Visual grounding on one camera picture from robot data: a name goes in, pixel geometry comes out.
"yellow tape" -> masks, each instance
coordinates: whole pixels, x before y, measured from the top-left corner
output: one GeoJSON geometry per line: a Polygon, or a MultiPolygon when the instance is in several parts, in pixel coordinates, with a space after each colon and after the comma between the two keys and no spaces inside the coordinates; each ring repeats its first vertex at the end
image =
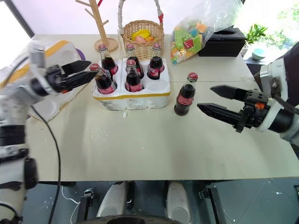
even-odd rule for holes
{"type": "Polygon", "coordinates": [[[111,100],[111,99],[142,98],[142,97],[166,97],[169,95],[170,92],[142,94],[142,95],[122,95],[118,97],[93,97],[93,98],[95,98],[96,100],[111,100]]]}
{"type": "MultiPolygon", "coordinates": [[[[51,55],[53,55],[56,51],[58,51],[59,49],[61,49],[64,45],[66,45],[67,43],[69,43],[68,41],[59,41],[58,43],[54,44],[52,47],[50,47],[49,49],[47,49],[45,51],[45,57],[49,57],[51,55]]],[[[22,76],[24,76],[27,72],[29,71],[29,63],[27,63],[26,65],[24,65],[22,68],[18,69],[17,71],[15,71],[13,73],[13,75],[10,77],[9,79],[9,83],[14,82],[15,80],[21,78],[22,76]]]]}

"red bottle cap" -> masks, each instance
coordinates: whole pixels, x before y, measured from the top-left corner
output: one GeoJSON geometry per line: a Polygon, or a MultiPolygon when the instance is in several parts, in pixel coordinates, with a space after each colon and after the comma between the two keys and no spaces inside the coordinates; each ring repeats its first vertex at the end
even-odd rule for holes
{"type": "Polygon", "coordinates": [[[134,48],[134,45],[133,45],[133,44],[129,43],[129,44],[127,45],[127,49],[133,49],[133,48],[134,48]]]}
{"type": "Polygon", "coordinates": [[[127,60],[127,65],[136,65],[134,60],[127,60]]]}
{"type": "Polygon", "coordinates": [[[195,72],[190,72],[187,78],[190,82],[196,82],[198,79],[198,75],[195,72]]]}
{"type": "Polygon", "coordinates": [[[160,48],[161,46],[160,46],[160,44],[159,43],[154,43],[154,46],[153,46],[154,48],[160,48]]]}
{"type": "Polygon", "coordinates": [[[89,66],[90,71],[97,71],[97,70],[99,70],[99,68],[100,68],[100,66],[97,63],[93,63],[89,66]]]}
{"type": "Polygon", "coordinates": [[[98,49],[99,49],[99,50],[102,50],[102,49],[105,49],[105,48],[107,48],[107,46],[106,46],[105,44],[100,44],[100,45],[98,46],[98,49]]]}

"gray floor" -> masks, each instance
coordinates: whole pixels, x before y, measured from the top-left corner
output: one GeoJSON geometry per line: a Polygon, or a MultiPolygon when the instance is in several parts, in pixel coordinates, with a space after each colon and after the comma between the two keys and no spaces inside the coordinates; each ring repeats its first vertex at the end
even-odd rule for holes
{"type": "MultiPolygon", "coordinates": [[[[194,224],[214,224],[209,200],[199,200],[198,183],[182,182],[191,203],[194,224]]],[[[88,218],[95,217],[97,209],[112,182],[77,182],[72,188],[64,188],[66,197],[79,201],[85,189],[92,187],[95,193],[93,207],[88,218]]],[[[294,185],[299,178],[238,180],[209,185],[218,189],[228,224],[294,224],[299,216],[299,202],[294,185]]],[[[164,216],[164,181],[137,181],[135,205],[128,214],[164,216]]],[[[38,184],[27,193],[24,204],[24,224],[47,223],[56,186],[38,184]]],[[[75,203],[59,195],[53,224],[68,224],[76,207],[75,203]]]]}

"small bowl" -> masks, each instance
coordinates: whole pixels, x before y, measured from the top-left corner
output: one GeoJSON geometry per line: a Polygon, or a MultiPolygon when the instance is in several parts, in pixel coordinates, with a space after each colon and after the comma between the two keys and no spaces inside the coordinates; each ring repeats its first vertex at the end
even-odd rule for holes
{"type": "Polygon", "coordinates": [[[262,60],[266,57],[266,51],[264,49],[256,48],[251,54],[253,59],[262,60]]]}

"white cable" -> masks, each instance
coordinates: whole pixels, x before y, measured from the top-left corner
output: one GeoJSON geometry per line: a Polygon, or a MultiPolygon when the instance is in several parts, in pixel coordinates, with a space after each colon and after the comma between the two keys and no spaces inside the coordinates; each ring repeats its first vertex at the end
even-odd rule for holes
{"type": "Polygon", "coordinates": [[[70,223],[71,223],[71,224],[74,224],[71,220],[73,219],[73,215],[74,215],[74,213],[75,213],[75,210],[77,209],[77,207],[78,207],[79,205],[80,205],[80,202],[76,205],[76,207],[75,207],[73,213],[71,214],[71,217],[70,217],[70,223]]]}
{"type": "Polygon", "coordinates": [[[80,202],[76,202],[74,199],[72,198],[67,198],[66,196],[64,196],[64,187],[62,186],[61,188],[61,193],[62,193],[62,196],[66,199],[66,200],[71,200],[72,202],[76,203],[76,204],[80,204],[80,202]]]}

